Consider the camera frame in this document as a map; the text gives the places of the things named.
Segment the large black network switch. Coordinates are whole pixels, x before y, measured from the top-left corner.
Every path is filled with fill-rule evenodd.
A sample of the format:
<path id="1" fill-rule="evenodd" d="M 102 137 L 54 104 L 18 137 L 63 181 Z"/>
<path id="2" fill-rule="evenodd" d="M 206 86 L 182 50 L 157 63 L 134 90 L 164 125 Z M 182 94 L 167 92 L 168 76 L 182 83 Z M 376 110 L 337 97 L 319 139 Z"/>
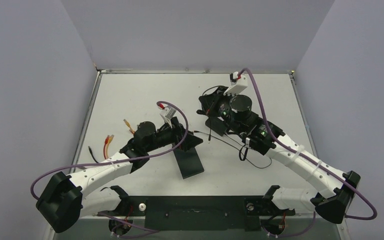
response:
<path id="1" fill-rule="evenodd" d="M 195 147 L 187 151 L 175 149 L 173 152 L 183 180 L 205 171 Z"/>

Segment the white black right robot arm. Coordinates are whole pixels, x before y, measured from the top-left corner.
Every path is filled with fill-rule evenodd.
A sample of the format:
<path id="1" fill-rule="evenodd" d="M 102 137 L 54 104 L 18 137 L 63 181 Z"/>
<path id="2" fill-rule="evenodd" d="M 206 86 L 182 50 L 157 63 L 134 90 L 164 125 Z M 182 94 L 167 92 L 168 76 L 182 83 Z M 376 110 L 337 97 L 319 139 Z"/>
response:
<path id="1" fill-rule="evenodd" d="M 224 95 L 225 86 L 198 98 L 199 115 L 211 119 L 210 126 L 226 128 L 240 137 L 252 150 L 278 161 L 308 182 L 312 188 L 272 186 L 262 199 L 263 209 L 315 211 L 326 221 L 341 224 L 360 183 L 355 171 L 344 172 L 329 166 L 298 145 L 284 131 L 252 111 L 252 100 L 246 95 Z"/>

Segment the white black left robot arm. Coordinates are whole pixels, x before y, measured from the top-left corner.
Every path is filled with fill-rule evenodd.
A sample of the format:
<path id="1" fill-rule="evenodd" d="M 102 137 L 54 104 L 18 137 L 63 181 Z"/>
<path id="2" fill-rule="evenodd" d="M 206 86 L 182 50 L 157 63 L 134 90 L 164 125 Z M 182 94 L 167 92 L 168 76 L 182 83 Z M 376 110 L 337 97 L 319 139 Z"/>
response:
<path id="1" fill-rule="evenodd" d="M 131 174 L 150 159 L 149 152 L 172 146 L 187 152 L 203 140 L 187 130 L 176 117 L 157 129 L 150 121 L 140 123 L 133 137 L 112 157 L 71 174 L 54 174 L 36 202 L 36 208 L 56 233 L 71 228 L 79 218 L 113 211 L 123 215 L 129 209 L 127 194 L 119 186 L 106 184 Z"/>

